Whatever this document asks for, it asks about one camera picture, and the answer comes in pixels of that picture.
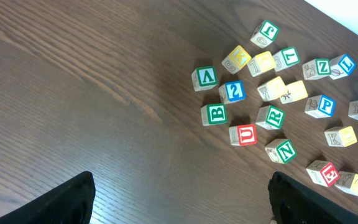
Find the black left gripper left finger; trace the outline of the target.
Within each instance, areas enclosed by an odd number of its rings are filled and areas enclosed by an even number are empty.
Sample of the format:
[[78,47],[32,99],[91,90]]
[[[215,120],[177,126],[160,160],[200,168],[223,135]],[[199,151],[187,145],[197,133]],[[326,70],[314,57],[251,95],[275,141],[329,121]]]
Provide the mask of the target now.
[[0,217],[0,224],[89,224],[95,195],[93,175],[84,171]]

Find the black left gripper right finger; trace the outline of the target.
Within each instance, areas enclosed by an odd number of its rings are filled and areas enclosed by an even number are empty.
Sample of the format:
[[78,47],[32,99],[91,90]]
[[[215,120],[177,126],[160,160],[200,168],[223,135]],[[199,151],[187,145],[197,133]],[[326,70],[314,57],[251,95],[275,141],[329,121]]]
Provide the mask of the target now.
[[268,183],[272,213],[277,223],[358,224],[358,215],[342,208],[283,172]]

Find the blue number 2 block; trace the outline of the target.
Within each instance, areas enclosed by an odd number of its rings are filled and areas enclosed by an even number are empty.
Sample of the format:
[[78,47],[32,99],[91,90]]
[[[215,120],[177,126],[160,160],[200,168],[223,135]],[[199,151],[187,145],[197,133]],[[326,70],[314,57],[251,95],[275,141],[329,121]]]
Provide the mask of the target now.
[[224,104],[235,103],[246,98],[244,84],[241,80],[227,82],[218,88],[219,97]]

